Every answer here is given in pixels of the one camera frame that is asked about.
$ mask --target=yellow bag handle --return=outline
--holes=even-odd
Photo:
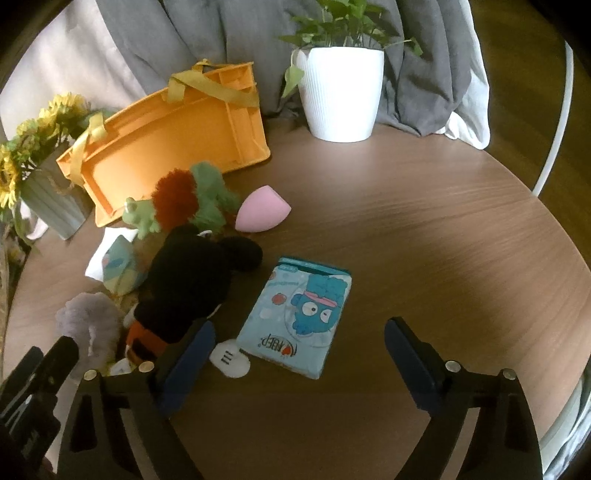
[[[180,102],[184,98],[185,86],[190,86],[223,102],[247,107],[259,106],[259,96],[256,90],[252,92],[241,92],[240,90],[225,87],[218,82],[214,82],[203,74],[204,66],[222,67],[225,65],[214,65],[207,59],[204,59],[193,65],[191,70],[173,73],[168,81],[166,101],[168,103]]]
[[[88,128],[78,137],[78,139],[76,139],[72,146],[72,152],[70,153],[70,175],[68,175],[70,181],[81,187],[84,186],[81,170],[82,162],[84,162],[86,144],[102,140],[106,135],[107,130],[105,129],[105,119],[103,114],[101,112],[95,113],[89,119]]]

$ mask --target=gray vase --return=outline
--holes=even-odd
[[[85,190],[79,186],[66,194],[56,191],[59,189],[65,192],[70,186],[70,181],[63,176],[56,163],[67,148],[68,145],[62,145],[49,155],[41,164],[41,171],[31,173],[21,189],[23,202],[64,240],[76,233],[95,206]]]

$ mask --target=pink makeup sponge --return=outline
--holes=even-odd
[[[252,192],[238,210],[236,230],[264,232],[279,225],[291,211],[289,204],[269,185]]]

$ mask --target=cartoon character print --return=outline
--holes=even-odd
[[[291,299],[296,319],[292,328],[296,334],[328,332],[339,318],[346,289],[347,282],[340,278],[310,275],[305,292]]]

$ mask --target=red fluffy plush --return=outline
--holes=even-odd
[[[155,218],[165,232],[187,223],[199,209],[197,184],[188,170],[174,169],[156,184],[152,202]]]

